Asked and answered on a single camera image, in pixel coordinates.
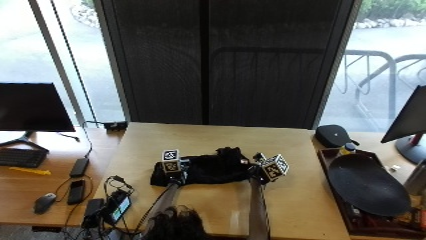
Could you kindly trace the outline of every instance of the keyboard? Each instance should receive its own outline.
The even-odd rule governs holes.
[[[36,168],[47,154],[39,149],[0,148],[0,166]]]

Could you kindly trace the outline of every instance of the desk surface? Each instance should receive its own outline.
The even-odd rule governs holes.
[[[249,158],[257,152],[267,157],[281,153],[289,163],[288,175],[269,183],[264,192],[275,239],[349,239],[311,132],[301,129],[131,123],[104,176],[104,180],[121,176],[136,189],[125,214],[131,229],[164,190],[149,185],[163,151],[180,149],[181,155],[203,155],[223,147],[240,147]],[[104,196],[100,187],[95,197]],[[175,198],[176,205],[196,209],[207,232],[223,236],[247,236],[249,203],[248,181],[188,185]]]
[[[39,132],[32,136],[34,142],[50,149],[50,154],[38,169],[50,170],[52,175],[43,176],[34,173],[10,170],[8,167],[0,167],[0,224],[19,224],[32,226],[64,226],[74,206],[67,205],[67,196],[64,200],[55,203],[50,211],[43,215],[36,215],[32,211],[35,200],[50,192],[55,192],[59,185],[70,178],[70,171],[76,159],[84,157],[90,150],[82,128],[76,128],[76,133],[70,133],[80,138],[75,139],[60,136],[58,133]],[[22,132],[2,132],[0,142],[12,140],[22,136]],[[107,133],[106,129],[88,129],[90,139],[94,143],[94,150],[90,155],[91,163],[87,169],[87,175],[94,178],[95,194],[104,171],[109,164],[111,155],[120,143],[123,132]],[[59,198],[66,194],[66,186],[59,191]],[[86,202],[79,205],[74,211],[68,226],[80,226]]]

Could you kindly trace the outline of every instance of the window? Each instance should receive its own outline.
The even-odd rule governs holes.
[[[3,0],[0,28],[0,81],[54,82],[75,125],[123,121],[94,2]]]
[[[104,0],[132,121],[311,128],[353,2]]]
[[[320,125],[385,132],[426,84],[426,3],[365,0]]]

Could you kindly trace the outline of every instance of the black plate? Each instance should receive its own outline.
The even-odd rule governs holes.
[[[410,210],[405,187],[366,155],[337,157],[329,166],[329,180],[342,199],[372,214],[396,216]]]

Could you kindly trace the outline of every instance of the computer mouse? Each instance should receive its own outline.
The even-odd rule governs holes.
[[[43,214],[46,213],[51,206],[54,205],[56,200],[56,195],[54,193],[48,193],[44,196],[39,197],[35,202],[35,213]]]

